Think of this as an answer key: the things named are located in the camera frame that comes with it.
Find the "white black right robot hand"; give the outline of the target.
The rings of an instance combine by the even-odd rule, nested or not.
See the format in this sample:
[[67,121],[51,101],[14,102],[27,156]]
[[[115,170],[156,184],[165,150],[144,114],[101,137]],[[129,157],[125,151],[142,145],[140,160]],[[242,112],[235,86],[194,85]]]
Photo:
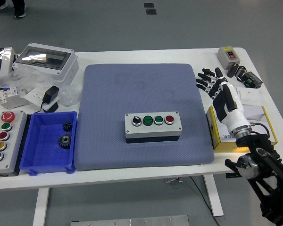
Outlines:
[[218,120],[227,126],[229,134],[239,139],[251,134],[251,124],[244,116],[244,108],[234,86],[223,76],[220,68],[215,71],[202,69],[196,86],[213,100]]

